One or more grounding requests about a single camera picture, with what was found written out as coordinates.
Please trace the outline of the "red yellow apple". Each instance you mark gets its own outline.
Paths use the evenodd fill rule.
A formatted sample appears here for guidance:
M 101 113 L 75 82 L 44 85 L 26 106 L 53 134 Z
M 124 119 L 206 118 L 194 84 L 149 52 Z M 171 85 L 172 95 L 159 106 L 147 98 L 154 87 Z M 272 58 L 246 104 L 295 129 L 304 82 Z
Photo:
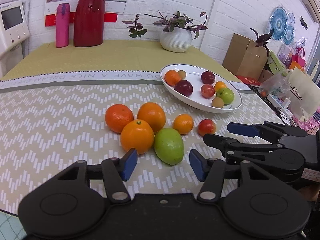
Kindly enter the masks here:
M 197 132 L 202 137 L 204 137 L 207 133 L 214 134 L 216 132 L 216 124 L 211 119 L 204 119 L 199 123 Z

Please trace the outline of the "large orange with stem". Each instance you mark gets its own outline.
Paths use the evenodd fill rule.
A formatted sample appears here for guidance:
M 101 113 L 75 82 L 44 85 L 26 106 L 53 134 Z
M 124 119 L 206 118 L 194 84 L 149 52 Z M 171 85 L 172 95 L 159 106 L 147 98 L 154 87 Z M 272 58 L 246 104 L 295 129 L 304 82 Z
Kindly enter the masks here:
M 144 120 L 137 119 L 129 122 L 123 128 L 120 134 L 120 143 L 126 152 L 135 148 L 137 154 L 141 155 L 152 148 L 154 136 L 150 125 Z

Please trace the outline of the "brown longan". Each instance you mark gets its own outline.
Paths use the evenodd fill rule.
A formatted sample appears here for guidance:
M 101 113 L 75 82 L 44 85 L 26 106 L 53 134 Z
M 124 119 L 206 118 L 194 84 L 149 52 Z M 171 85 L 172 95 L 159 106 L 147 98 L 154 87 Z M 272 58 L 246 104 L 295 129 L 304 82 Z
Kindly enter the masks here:
M 179 70 L 177 73 L 178 73 L 178 75 L 180 76 L 180 78 L 182 80 L 184 80 L 186 78 L 186 72 L 185 71 Z
M 212 105 L 212 107 L 223 108 L 225 103 L 221 98 L 215 97 L 215 98 L 213 98 L 211 105 Z

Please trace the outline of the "small orange tangerine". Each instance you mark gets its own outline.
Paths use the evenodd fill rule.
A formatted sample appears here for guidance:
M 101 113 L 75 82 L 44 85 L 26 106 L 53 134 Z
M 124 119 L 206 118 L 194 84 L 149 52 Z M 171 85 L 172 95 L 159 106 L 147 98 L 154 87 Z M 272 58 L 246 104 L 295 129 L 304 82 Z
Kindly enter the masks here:
M 194 127 L 193 118 L 189 114 L 181 114 L 175 118 L 172 127 L 178 131 L 180 135 L 186 135 Z

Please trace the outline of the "large green mango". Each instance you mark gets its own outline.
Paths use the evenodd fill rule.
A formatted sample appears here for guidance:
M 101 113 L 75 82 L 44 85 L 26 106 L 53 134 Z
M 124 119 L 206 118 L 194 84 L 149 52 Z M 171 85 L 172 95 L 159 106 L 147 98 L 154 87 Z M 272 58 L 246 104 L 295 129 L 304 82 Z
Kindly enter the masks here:
M 173 128 L 163 128 L 156 135 L 153 148 L 161 161 L 174 166 L 184 157 L 181 135 Z

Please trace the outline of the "small green apple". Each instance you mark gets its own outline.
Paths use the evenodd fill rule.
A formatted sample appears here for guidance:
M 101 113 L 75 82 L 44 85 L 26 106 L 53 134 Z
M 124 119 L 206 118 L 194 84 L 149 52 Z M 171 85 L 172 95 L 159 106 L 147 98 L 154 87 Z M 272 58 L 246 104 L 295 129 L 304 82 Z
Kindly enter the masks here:
M 221 98 L 225 105 L 229 105 L 234 101 L 234 93 L 229 88 L 220 88 L 216 92 L 216 96 Z

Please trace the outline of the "mandarin with rough skin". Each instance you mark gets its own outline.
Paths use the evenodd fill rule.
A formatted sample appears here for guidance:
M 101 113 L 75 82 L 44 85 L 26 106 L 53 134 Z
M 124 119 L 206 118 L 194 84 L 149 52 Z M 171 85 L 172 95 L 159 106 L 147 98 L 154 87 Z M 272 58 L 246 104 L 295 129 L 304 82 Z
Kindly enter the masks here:
M 105 122 L 110 130 L 121 133 L 123 128 L 134 120 L 134 115 L 129 107 L 123 104 L 115 104 L 106 110 Z

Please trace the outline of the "small red apple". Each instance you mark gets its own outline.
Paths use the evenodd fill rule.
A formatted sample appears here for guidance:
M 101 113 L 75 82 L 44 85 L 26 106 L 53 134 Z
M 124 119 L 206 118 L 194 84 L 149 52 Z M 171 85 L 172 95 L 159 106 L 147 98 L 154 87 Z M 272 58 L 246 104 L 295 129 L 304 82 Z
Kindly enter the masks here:
M 210 99 L 214 96 L 215 94 L 215 89 L 212 85 L 209 85 L 209 84 L 204 84 L 202 87 L 201 87 L 201 95 L 205 98 L 205 99 Z

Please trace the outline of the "small yellow orange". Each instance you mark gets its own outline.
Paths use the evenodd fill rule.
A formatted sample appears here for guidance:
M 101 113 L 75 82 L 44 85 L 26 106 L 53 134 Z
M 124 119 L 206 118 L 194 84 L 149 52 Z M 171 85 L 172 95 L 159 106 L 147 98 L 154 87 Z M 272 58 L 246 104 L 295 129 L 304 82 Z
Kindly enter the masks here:
M 218 90 L 222 89 L 222 88 L 227 88 L 227 85 L 222 82 L 222 81 L 217 81 L 214 85 L 214 89 L 217 92 Z

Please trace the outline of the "large orange back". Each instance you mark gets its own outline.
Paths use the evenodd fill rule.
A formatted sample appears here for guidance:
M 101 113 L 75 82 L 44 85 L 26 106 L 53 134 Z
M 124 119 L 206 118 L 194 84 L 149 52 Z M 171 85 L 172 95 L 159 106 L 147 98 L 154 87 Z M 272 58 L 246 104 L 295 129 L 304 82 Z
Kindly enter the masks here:
M 141 105 L 137 119 L 147 122 L 154 133 L 159 132 L 166 123 L 163 108 L 154 102 L 147 102 Z

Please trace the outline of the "dark red plum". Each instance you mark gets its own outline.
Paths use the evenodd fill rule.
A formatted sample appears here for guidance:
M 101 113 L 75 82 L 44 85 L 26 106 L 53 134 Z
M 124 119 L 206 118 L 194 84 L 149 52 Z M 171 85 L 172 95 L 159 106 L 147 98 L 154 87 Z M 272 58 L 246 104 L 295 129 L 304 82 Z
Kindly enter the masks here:
M 201 81 L 203 84 L 212 85 L 215 82 L 215 75 L 213 72 L 205 71 L 201 74 Z
M 174 90 L 186 97 L 189 97 L 193 93 L 193 86 L 188 80 L 180 80 L 175 84 Z

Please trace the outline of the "dark red plum front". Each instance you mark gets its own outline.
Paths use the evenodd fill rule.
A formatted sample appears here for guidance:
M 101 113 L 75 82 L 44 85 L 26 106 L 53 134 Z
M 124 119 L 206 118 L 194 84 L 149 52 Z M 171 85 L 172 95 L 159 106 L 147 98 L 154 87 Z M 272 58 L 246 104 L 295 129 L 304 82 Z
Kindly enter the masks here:
M 193 93 L 193 86 L 188 80 L 180 80 L 175 84 L 174 90 L 186 97 L 189 97 Z

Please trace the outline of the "orange mandarin front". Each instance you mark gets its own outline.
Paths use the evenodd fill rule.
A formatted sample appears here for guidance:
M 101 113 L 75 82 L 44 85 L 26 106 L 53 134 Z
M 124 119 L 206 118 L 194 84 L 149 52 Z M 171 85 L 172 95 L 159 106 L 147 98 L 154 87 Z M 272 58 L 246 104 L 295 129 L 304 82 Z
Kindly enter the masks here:
M 168 85 L 170 85 L 171 87 L 174 87 L 176 85 L 176 83 L 181 81 L 181 77 L 177 71 L 172 69 L 172 70 L 169 70 L 165 73 L 164 80 L 166 81 L 166 83 Z

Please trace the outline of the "dark purple potted plant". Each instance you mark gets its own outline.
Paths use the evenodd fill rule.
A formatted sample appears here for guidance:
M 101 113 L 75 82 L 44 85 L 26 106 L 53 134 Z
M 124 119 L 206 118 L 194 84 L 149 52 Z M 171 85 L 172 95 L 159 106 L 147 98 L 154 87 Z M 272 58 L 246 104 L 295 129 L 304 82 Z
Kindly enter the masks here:
M 271 29 L 271 31 L 268 34 L 263 35 L 259 35 L 258 32 L 253 28 L 251 28 L 251 30 L 255 33 L 257 37 L 255 47 L 264 47 L 266 49 L 267 56 L 269 56 L 270 50 L 267 47 L 267 43 L 269 42 L 269 39 L 272 37 L 274 29 Z

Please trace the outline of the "white water dispenser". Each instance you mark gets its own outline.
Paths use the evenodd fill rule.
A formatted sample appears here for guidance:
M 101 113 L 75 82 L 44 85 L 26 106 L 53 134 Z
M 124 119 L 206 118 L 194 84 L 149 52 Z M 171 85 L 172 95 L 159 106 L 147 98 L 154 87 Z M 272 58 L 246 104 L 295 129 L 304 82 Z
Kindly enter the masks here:
M 1 77 L 24 58 L 30 36 L 27 14 L 29 0 L 1 4 Z

